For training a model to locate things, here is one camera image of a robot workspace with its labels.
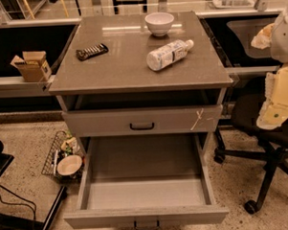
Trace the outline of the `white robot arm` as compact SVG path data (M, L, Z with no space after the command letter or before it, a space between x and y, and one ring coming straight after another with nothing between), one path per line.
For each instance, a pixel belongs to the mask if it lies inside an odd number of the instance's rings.
M275 74L266 75L266 100L256 121L259 128L274 129L288 119L288 5L272 24L260 30L251 46L261 50L269 48L271 57L282 63Z

